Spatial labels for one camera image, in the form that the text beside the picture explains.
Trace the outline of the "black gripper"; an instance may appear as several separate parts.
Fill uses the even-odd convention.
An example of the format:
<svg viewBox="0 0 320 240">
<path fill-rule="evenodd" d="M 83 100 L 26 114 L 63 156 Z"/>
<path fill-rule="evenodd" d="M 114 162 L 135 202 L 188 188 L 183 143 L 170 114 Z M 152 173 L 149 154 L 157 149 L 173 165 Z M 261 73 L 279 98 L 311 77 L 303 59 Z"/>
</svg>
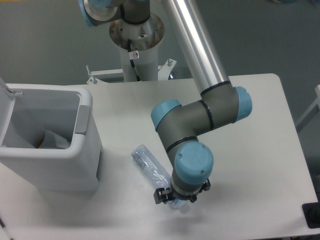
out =
<svg viewBox="0 0 320 240">
<path fill-rule="evenodd" d="M 182 201 L 190 201 L 194 203 L 198 200 L 198 194 L 202 193 L 203 191 L 209 191 L 211 188 L 210 180 L 207 178 L 205 182 L 202 184 L 201 188 L 197 192 L 188 193 L 187 195 L 183 195 L 178 193 L 172 187 L 161 187 L 157 188 L 153 194 L 155 204 L 158 205 L 160 203 L 166 204 L 173 199 L 178 199 Z"/>
</svg>

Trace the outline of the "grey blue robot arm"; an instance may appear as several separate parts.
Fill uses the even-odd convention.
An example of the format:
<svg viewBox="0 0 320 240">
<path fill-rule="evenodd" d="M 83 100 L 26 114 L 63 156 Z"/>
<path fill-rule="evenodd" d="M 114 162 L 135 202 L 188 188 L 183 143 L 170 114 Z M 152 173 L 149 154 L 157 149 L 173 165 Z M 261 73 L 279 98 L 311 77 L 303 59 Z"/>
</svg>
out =
<svg viewBox="0 0 320 240">
<path fill-rule="evenodd" d="M 126 82 L 158 81 L 158 47 L 165 36 L 162 19 L 148 0 L 80 0 L 91 27 L 109 24 Z M 150 117 L 172 166 L 171 179 L 154 192 L 156 204 L 178 199 L 195 202 L 211 187 L 214 157 L 199 136 L 247 118 L 253 108 L 247 90 L 226 75 L 197 4 L 164 0 L 162 5 L 187 62 L 198 97 L 160 98 Z"/>
</svg>

